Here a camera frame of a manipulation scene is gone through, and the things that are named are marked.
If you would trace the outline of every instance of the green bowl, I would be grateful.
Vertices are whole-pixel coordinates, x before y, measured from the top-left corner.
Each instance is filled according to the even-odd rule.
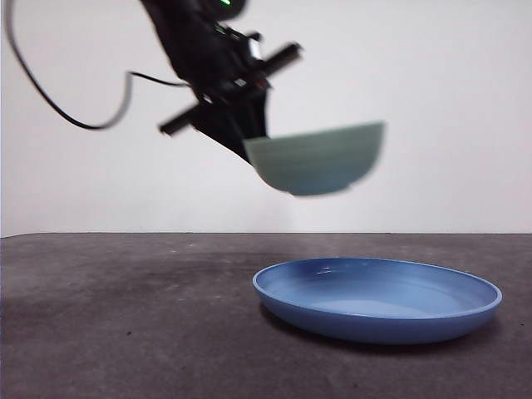
[[[375,164],[384,122],[299,135],[247,139],[251,165],[268,185],[292,195],[344,190]]]

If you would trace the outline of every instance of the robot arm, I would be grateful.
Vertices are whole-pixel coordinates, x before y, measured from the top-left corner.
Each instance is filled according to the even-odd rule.
[[[266,61],[254,53],[261,36],[220,25],[245,0],[141,0],[176,74],[198,103],[160,126],[174,134],[191,124],[248,160],[243,140],[266,136],[266,78],[299,57],[289,44]]]

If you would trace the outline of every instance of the white backdrop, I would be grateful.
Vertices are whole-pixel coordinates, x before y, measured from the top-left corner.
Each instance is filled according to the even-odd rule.
[[[37,78],[68,112],[105,120],[123,72],[175,79],[139,1],[17,0]],[[532,232],[532,2],[249,1],[230,22],[287,41],[271,136],[387,121],[376,169],[350,190],[277,192],[228,150],[156,125],[187,89],[135,80],[125,120],[83,131],[37,95],[2,40],[2,236],[84,231]]]

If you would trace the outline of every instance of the table surface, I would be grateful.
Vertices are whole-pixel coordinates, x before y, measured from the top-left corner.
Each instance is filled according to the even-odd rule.
[[[251,278],[290,259],[403,259],[497,284],[497,316],[419,346],[278,320]],[[532,234],[29,234],[2,240],[6,399],[530,398]]]

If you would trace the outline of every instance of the blue plate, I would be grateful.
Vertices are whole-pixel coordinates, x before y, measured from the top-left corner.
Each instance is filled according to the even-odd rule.
[[[492,283],[388,259],[306,259],[254,275],[266,308],[299,328],[348,341],[413,344],[460,337],[493,317]]]

